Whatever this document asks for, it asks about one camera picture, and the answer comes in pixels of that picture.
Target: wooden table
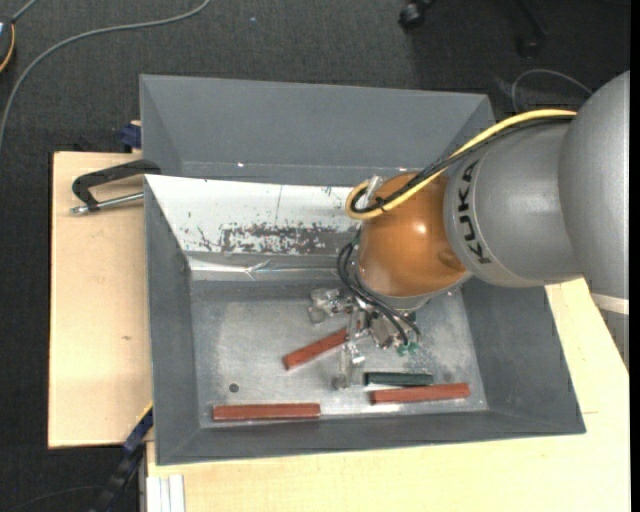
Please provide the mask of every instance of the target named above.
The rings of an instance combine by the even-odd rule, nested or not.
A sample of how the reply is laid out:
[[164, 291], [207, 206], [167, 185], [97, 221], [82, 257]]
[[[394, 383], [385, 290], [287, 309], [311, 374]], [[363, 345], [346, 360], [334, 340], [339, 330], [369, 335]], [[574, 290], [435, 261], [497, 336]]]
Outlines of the wooden table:
[[[121, 443], [151, 398], [142, 208], [68, 213], [75, 177], [136, 158], [54, 158], [51, 448]], [[630, 510], [628, 372], [584, 280], [546, 290], [586, 434], [162, 467], [150, 441], [146, 473], [182, 474], [190, 512]]]

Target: red bar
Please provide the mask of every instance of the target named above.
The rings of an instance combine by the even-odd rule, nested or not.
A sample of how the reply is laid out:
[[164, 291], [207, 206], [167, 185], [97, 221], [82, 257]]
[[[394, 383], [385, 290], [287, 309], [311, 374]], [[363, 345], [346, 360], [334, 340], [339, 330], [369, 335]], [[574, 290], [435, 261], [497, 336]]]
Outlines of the red bar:
[[371, 391], [369, 397], [374, 404], [426, 402], [427, 400], [451, 400], [465, 398], [471, 394], [469, 384], [434, 384], [398, 389], [378, 389]]
[[322, 338], [321, 340], [313, 342], [311, 345], [307, 345], [306, 347], [302, 347], [295, 352], [287, 354], [282, 358], [284, 367], [287, 370], [291, 370], [291, 368], [311, 361], [312, 359], [318, 357], [320, 354], [325, 353], [327, 350], [339, 347], [345, 342], [346, 335], [347, 330], [342, 329], [341, 331], [330, 334], [326, 338]]
[[303, 420], [320, 417], [320, 404], [246, 404], [216, 405], [214, 421]]

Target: black carpet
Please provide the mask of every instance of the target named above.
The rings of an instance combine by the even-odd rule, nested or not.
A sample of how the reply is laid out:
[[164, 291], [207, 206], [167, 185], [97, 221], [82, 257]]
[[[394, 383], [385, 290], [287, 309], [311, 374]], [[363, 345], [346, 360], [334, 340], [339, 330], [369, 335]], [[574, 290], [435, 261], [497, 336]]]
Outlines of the black carpet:
[[[0, 15], [25, 1], [0, 0]], [[17, 58], [0, 74], [0, 111], [22, 70], [52, 44], [198, 3], [40, 0], [18, 23]], [[506, 0], [440, 0], [410, 33], [396, 23], [400, 0], [214, 0], [184, 23], [98, 36], [36, 68], [0, 154], [0, 511], [85, 510], [119, 456], [117, 448], [46, 449], [52, 150], [123, 150], [116, 133], [139, 118], [140, 73], [473, 91], [488, 94], [504, 117], [511, 84], [527, 69], [564, 72], [591, 89], [629, 69], [624, 2], [530, 3], [549, 26], [546, 46], [530, 60], [516, 53], [518, 19]], [[561, 79], [532, 76], [518, 101], [523, 109], [577, 108], [585, 96]], [[65, 489], [75, 490], [14, 508]], [[133, 489], [121, 510], [135, 502]]]

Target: yellow cable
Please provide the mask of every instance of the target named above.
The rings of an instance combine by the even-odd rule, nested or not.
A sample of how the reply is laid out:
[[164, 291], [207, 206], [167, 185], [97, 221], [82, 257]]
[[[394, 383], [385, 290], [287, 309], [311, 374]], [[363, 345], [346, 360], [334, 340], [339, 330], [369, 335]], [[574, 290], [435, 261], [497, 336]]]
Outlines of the yellow cable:
[[[518, 114], [516, 116], [513, 116], [513, 117], [510, 117], [508, 119], [505, 119], [504, 121], [500, 121], [499, 123], [496, 123], [495, 125], [491, 126], [490, 128], [487, 128], [486, 130], [482, 131], [481, 133], [476, 135], [473, 139], [471, 139], [469, 142], [464, 144], [461, 148], [459, 148], [458, 150], [454, 151], [450, 155], [450, 157], [454, 157], [456, 155], [459, 155], [463, 151], [466, 151], [467, 149], [469, 149], [469, 148], [471, 148], [473, 146], [476, 146], [477, 144], [481, 144], [482, 142], [487, 140], [489, 137], [492, 137], [493, 135], [495, 135], [495, 134], [497, 134], [497, 133], [499, 133], [499, 132], [505, 130], [506, 128], [509, 128], [510, 126], [513, 126], [515, 124], [522, 123], [524, 121], [531, 121], [533, 119], [549, 119], [549, 118], [554, 118], [554, 117], [567, 117], [567, 116], [575, 116], [575, 115], [576, 115], [576, 112], [573, 112], [572, 110], [557, 110], [557, 109], [533, 110], [531, 112], [524, 112], [522, 114]], [[373, 219], [374, 217], [377, 217], [378, 215], [382, 215], [384, 212], [388, 212], [389, 210], [392, 210], [393, 208], [395, 208], [399, 204], [402, 204], [407, 199], [412, 197], [419, 190], [421, 190], [424, 187], [426, 187], [429, 183], [431, 183], [434, 179], [436, 179], [440, 174], [442, 174], [446, 169], [447, 168], [445, 167], [445, 168], [439, 170], [438, 172], [434, 173], [432, 176], [429, 176], [429, 178], [425, 179], [424, 181], [421, 181], [415, 187], [412, 187], [409, 190], [407, 190], [404, 194], [396, 197], [392, 201], [389, 201], [388, 203], [386, 203], [384, 205], [384, 210], [382, 208], [377, 208], [377, 209], [372, 210], [370, 212], [358, 213], [358, 212], [354, 212], [351, 209], [351, 205], [353, 203], [354, 197], [356, 197], [362, 190], [364, 190], [365, 188], [367, 188], [369, 186], [369, 180], [363, 181], [362, 183], [357, 185], [351, 191], [351, 193], [349, 194], [349, 197], [347, 197], [347, 204], [345, 206], [345, 209], [347, 210], [347, 215], [349, 215], [349, 217], [351, 217], [352, 219], [355, 219], [355, 220]]]
[[4, 71], [9, 65], [9, 61], [11, 60], [11, 56], [13, 55], [13, 50], [16, 47], [16, 27], [14, 24], [9, 25], [9, 30], [11, 30], [11, 43], [9, 43], [9, 53], [7, 53], [7, 58], [4, 61], [0, 62], [0, 73]]

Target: white cable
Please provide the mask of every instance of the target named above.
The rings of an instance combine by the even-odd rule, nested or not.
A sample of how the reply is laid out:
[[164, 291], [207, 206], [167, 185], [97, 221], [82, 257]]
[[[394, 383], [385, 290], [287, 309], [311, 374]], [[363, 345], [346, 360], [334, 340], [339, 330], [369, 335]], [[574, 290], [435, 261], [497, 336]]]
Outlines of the white cable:
[[22, 15], [27, 12], [29, 9], [31, 9], [33, 7], [33, 4], [35, 4], [38, 0], [31, 0], [30, 2], [27, 2], [27, 4], [22, 7], [22, 9], [20, 9], [17, 13], [15, 13], [13, 15], [13, 17], [11, 18], [11, 23], [15, 23], [16, 21], [18, 21]]
[[125, 31], [125, 30], [135, 30], [135, 29], [139, 29], [139, 28], [159, 27], [161, 25], [168, 25], [170, 23], [175, 23], [177, 21], [182, 21], [182, 20], [185, 20], [187, 18], [191, 18], [192, 16], [195, 16], [196, 14], [198, 14], [207, 5], [209, 5], [210, 2], [211, 2], [211, 0], [204, 0], [204, 2], [202, 2], [202, 4], [200, 4], [199, 7], [196, 7], [192, 11], [189, 11], [189, 12], [187, 12], [185, 14], [180, 14], [178, 16], [174, 16], [172, 18], [165, 18], [163, 20], [145, 21], [145, 22], [141, 22], [141, 23], [132, 23], [130, 25], [119, 25], [119, 26], [116, 26], [116, 27], [105, 27], [105, 28], [99, 28], [99, 29], [96, 29], [96, 30], [91, 30], [91, 31], [85, 32], [83, 34], [78, 34], [77, 36], [70, 37], [69, 39], [65, 39], [64, 41], [61, 41], [61, 42], [55, 44], [54, 46], [52, 46], [51, 48], [46, 50], [44, 53], [41, 53], [38, 57], [36, 57], [36, 59], [31, 64], [29, 64], [29, 66], [27, 66], [27, 69], [24, 70], [22, 75], [20, 75], [20, 78], [18, 78], [18, 80], [16, 81], [16, 84], [13, 86], [13, 89], [11, 90], [11, 94], [9, 94], [9, 99], [7, 100], [7, 104], [5, 106], [4, 113], [2, 114], [2, 120], [0, 120], [0, 155], [2, 154], [2, 145], [3, 145], [3, 142], [4, 142], [5, 131], [7, 129], [7, 121], [9, 120], [9, 113], [11, 112], [11, 107], [13, 106], [13, 101], [15, 100], [16, 95], [18, 94], [18, 90], [20, 89], [20, 86], [24, 83], [24, 81], [27, 79], [27, 77], [29, 76], [31, 71], [33, 71], [33, 69], [38, 64], [40, 64], [40, 62], [42, 62], [44, 59], [46, 59], [49, 55], [51, 55], [52, 53], [58, 51], [60, 48], [63, 48], [64, 46], [67, 46], [69, 44], [75, 43], [75, 42], [80, 41], [82, 39], [87, 39], [88, 37], [97, 36], [97, 35], [100, 35], [100, 34], [108, 34], [108, 33], [111, 33], [111, 32], [122, 32], [122, 31]]
[[552, 75], [552, 76], [557, 76], [558, 78], [564, 78], [565, 80], [571, 82], [573, 85], [575, 85], [575, 86], [579, 87], [580, 89], [582, 89], [583, 91], [585, 91], [589, 96], [591, 96], [593, 94], [593, 91], [591, 89], [589, 89], [586, 85], [584, 85], [582, 82], [579, 82], [575, 78], [573, 78], [573, 77], [571, 77], [569, 75], [565, 75], [564, 73], [561, 73], [560, 71], [554, 71], [552, 69], [545, 69], [545, 68], [530, 69], [528, 71], [525, 71], [524, 73], [521, 73], [518, 76], [518, 78], [516, 78], [513, 81], [513, 85], [511, 86], [511, 105], [513, 106], [514, 113], [520, 112], [520, 109], [518, 108], [518, 102], [516, 101], [516, 92], [518, 90], [518, 85], [520, 84], [520, 81], [525, 76], [529, 76], [529, 75]]

